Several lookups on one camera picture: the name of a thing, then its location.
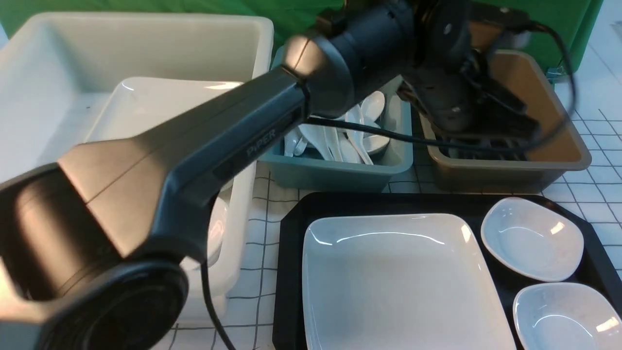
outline black cable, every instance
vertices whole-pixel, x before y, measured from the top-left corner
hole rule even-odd
[[[211,302],[211,293],[210,293],[210,278],[208,276],[208,267],[207,260],[201,263],[201,282],[203,284],[203,300],[205,302],[205,306],[207,307],[207,312],[210,314],[210,318],[212,323],[214,324],[214,328],[216,329],[216,333],[220,336],[223,343],[227,347],[228,350],[236,350],[229,339],[229,336],[225,332],[225,328],[223,324],[220,323],[220,319],[218,315],[216,315],[216,310],[214,310],[214,304]]]
[[[549,34],[549,35],[551,35],[553,37],[553,40],[555,41],[555,43],[557,44],[557,47],[559,48],[559,50],[562,53],[562,62],[564,63],[564,67],[566,68],[566,70],[568,72],[568,78],[570,80],[570,94],[571,94],[570,108],[568,108],[568,110],[570,110],[571,113],[573,113],[575,111],[575,108],[576,108],[576,105],[577,105],[577,86],[576,86],[576,83],[575,83],[574,74],[572,72],[572,64],[570,63],[570,55],[568,53],[568,50],[566,49],[566,45],[564,44],[564,41],[559,36],[559,34],[555,30],[550,28],[549,26],[546,26],[546,25],[544,25],[544,24],[542,24],[540,22],[536,22],[536,21],[531,21],[529,24],[526,24],[526,25],[521,26],[521,27],[507,28],[506,30],[507,31],[512,31],[512,32],[517,32],[517,33],[524,32],[524,31],[544,32],[544,33],[547,33],[547,34]],[[388,130],[382,130],[382,129],[379,129],[379,128],[374,128],[373,126],[361,125],[361,124],[357,124],[357,123],[349,123],[347,121],[324,119],[324,118],[313,118],[313,117],[311,117],[311,118],[307,118],[304,121],[304,123],[305,124],[311,124],[311,125],[332,126],[332,127],[335,127],[335,128],[343,128],[343,129],[351,129],[351,130],[356,130],[356,131],[364,131],[366,133],[386,136],[388,138],[392,138],[392,139],[395,139],[395,140],[398,140],[398,141],[405,141],[405,142],[409,142],[409,143],[425,144],[427,146],[436,146],[436,147],[443,147],[443,148],[455,148],[455,149],[462,149],[462,150],[465,150],[465,151],[477,151],[477,152],[525,153],[525,152],[528,152],[528,151],[530,151],[532,149],[539,148],[542,145],[544,145],[544,144],[550,142],[552,139],[554,139],[565,128],[565,126],[568,123],[570,123],[570,121],[571,121],[571,117],[570,117],[570,114],[568,113],[568,110],[566,110],[566,109],[564,110],[564,119],[562,121],[560,121],[555,126],[555,128],[553,128],[553,130],[551,130],[545,136],[543,136],[539,140],[533,141],[532,143],[527,144],[525,146],[513,147],[513,148],[487,148],[487,147],[474,146],[474,145],[469,145],[469,144],[453,144],[453,143],[448,143],[448,142],[444,142],[444,141],[428,140],[428,139],[425,139],[425,138],[418,138],[416,136],[409,136],[409,135],[405,135],[405,134],[395,133],[393,131],[388,131]]]

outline white plastic spoon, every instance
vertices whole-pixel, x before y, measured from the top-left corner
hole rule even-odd
[[[339,147],[339,136],[337,135],[337,129],[324,127],[324,137],[326,139],[326,145],[335,158],[335,161],[343,162],[343,156],[341,155],[341,148]]]
[[[298,144],[296,145],[296,148],[294,148],[294,156],[299,157],[300,155],[302,155],[302,153],[304,153],[305,149],[307,149],[307,144],[309,142],[307,141],[307,139],[305,139],[305,137],[301,137],[300,141],[298,142]]]
[[[301,124],[298,126],[302,136],[304,136],[307,141],[315,146],[315,149],[322,155],[322,158],[326,161],[334,161],[332,153],[328,149],[328,145],[326,145],[326,137],[324,136],[324,127],[317,125],[308,125]]]
[[[348,111],[348,113],[346,113],[346,121],[349,123],[365,124],[363,112],[361,112],[361,107],[359,105],[355,105]],[[362,131],[346,130],[346,134],[348,135],[348,139],[352,143],[352,146],[354,146],[354,149],[358,152],[358,155],[363,158],[363,162],[368,165],[373,165],[374,162],[371,161],[371,158],[363,146],[364,133]]]
[[[384,110],[384,103],[384,94],[380,91],[374,91],[367,96],[361,103],[361,111],[365,119],[368,121],[378,120]]]
[[[367,125],[367,126],[373,126],[373,127],[374,127],[374,128],[376,128],[376,129],[380,129],[380,125],[378,125],[378,124],[374,123],[373,121],[369,121],[369,120],[367,120],[367,119],[365,119],[365,125]],[[368,137],[370,137],[371,135],[374,135],[374,134],[372,134],[372,133],[363,133],[363,138],[364,138],[364,139],[365,139],[365,138],[368,138]]]
[[[339,146],[341,147],[341,154],[343,155],[344,162],[355,164],[363,163],[361,156],[358,155],[358,152],[343,133],[339,133]]]
[[[296,149],[296,146],[298,145],[298,142],[300,141],[300,137],[301,135],[298,132],[297,128],[294,128],[292,131],[288,132],[285,135],[285,137],[283,138],[283,140],[285,141],[283,155],[285,157],[294,156],[294,150]]]
[[[387,148],[387,146],[389,146],[389,141],[388,137],[371,135],[370,137],[363,139],[363,146],[365,147],[367,154],[372,156]]]

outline white square plate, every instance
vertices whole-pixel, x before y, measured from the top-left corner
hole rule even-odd
[[[454,215],[316,220],[302,300],[310,350],[516,348],[471,228]]]

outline grid-patterned tablecloth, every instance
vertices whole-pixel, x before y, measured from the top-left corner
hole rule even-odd
[[[592,149],[592,166],[585,171],[566,173],[537,194],[558,202],[591,222],[622,278],[622,140],[619,137],[622,135],[622,121],[620,125],[606,120],[595,121],[575,120],[575,125]],[[602,146],[606,144],[603,140],[607,142],[611,138],[602,136],[614,136],[620,142],[620,150],[616,153],[611,153],[609,148],[603,150]],[[433,183],[431,162],[425,150],[415,152],[415,163],[418,165],[395,176],[385,192],[442,193]],[[272,317],[280,222],[308,193],[310,191],[279,187],[270,178],[267,166],[258,163],[243,267],[239,281],[230,293],[228,311],[222,320],[239,350],[273,349]],[[155,349],[222,350],[225,347],[212,327],[178,324]]]

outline gray-green plastic bin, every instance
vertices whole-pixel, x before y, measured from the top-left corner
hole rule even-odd
[[[273,68],[281,62],[281,55],[282,47],[277,51]],[[395,95],[400,81],[397,78],[381,89],[387,96],[383,127],[411,135],[410,105]],[[281,187],[315,191],[380,192],[393,175],[403,173],[412,166],[412,145],[396,140],[391,140],[382,158],[374,165],[285,157],[283,146],[281,141],[259,158],[268,164],[272,179]]]

